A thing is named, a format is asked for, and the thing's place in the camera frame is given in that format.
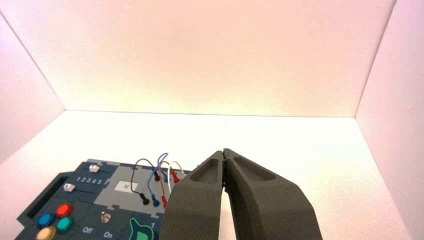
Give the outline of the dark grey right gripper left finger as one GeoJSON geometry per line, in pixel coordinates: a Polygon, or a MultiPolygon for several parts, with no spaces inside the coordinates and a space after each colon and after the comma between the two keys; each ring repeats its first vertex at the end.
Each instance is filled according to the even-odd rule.
{"type": "Polygon", "coordinates": [[[219,238],[224,161],[216,151],[173,187],[159,239],[219,238]]]}

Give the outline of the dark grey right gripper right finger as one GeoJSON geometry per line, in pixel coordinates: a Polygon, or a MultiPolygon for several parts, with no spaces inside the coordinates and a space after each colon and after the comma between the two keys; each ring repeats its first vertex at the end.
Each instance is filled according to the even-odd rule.
{"type": "Polygon", "coordinates": [[[321,240],[315,210],[295,183],[226,148],[225,191],[238,240],[321,240]]]}

